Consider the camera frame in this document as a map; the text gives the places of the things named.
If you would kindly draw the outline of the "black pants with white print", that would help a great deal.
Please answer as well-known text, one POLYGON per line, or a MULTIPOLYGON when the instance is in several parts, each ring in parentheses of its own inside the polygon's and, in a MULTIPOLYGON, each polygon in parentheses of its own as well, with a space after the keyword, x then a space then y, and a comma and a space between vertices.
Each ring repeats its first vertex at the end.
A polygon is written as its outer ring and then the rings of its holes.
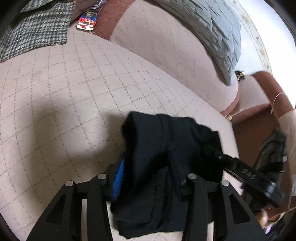
POLYGON ((188 203, 180 195, 189 173, 221 177, 207 168, 221 150, 217 131, 192 118, 131 112, 122 125, 125 154, 115 176, 111 212, 125 238, 178 232, 188 203))

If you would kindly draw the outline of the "red brown small cushion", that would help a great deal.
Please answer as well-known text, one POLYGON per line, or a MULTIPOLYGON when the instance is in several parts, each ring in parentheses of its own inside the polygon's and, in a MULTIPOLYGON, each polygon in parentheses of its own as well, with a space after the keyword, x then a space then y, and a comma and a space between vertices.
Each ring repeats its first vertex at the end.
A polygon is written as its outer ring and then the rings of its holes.
POLYGON ((270 106, 266 94, 253 76, 246 75, 238 82, 239 100, 226 119, 233 125, 245 121, 270 106))

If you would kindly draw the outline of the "pink quilted sofa seat cover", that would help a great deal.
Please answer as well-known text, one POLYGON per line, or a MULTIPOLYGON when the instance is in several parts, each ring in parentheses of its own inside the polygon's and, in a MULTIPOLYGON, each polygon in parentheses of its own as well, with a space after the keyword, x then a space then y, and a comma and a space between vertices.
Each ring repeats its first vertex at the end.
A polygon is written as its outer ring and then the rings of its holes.
POLYGON ((1 215, 19 240, 66 181, 88 181, 118 159, 131 111, 194 118, 238 156, 232 125, 218 111, 96 35, 71 27, 65 45, 1 63, 1 215))

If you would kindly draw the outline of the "grey quilted pillow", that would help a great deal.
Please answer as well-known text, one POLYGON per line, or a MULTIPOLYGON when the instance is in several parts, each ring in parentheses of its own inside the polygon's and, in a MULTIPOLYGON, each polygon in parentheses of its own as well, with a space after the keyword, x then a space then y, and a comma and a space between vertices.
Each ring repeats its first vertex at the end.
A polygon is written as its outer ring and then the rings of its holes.
POLYGON ((225 83, 233 85, 233 73, 241 55, 241 25, 233 9, 225 1, 156 3, 187 25, 212 56, 225 83))

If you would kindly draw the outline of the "pink and red bolster cushion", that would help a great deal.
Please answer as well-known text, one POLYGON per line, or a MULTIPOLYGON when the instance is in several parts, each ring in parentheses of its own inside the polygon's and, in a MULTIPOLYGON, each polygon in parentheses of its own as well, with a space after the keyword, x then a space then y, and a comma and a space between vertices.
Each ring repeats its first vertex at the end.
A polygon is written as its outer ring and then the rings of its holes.
POLYGON ((222 115, 230 114, 238 104, 238 82, 227 86, 194 34, 150 1, 108 1, 94 33, 156 65, 222 115))

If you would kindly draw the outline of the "colourful snack packet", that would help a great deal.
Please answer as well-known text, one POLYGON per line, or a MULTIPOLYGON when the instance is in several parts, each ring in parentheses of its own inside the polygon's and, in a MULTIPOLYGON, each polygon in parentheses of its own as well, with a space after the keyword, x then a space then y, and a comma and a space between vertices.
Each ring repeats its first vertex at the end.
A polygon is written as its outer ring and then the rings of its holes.
POLYGON ((97 16, 98 16, 98 10, 86 11, 80 16, 76 24, 76 28, 78 30, 83 30, 88 32, 93 31, 96 25, 97 16))

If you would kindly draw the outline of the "houndstooth checked jacket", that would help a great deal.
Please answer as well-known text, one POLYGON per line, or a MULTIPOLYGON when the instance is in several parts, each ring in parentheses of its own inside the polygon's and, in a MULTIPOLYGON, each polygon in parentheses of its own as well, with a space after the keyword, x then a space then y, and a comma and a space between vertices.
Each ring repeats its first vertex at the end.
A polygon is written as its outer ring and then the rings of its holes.
POLYGON ((29 1, 1 37, 1 62, 40 47, 67 42, 75 1, 29 1))

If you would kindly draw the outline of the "small dark keychain object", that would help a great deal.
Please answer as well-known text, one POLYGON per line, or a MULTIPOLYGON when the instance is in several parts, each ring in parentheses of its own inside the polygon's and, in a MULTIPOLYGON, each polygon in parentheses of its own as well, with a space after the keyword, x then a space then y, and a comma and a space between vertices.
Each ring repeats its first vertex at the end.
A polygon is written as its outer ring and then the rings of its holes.
POLYGON ((237 77, 237 81, 240 82, 241 80, 244 80, 245 74, 243 71, 235 71, 235 75, 237 77))

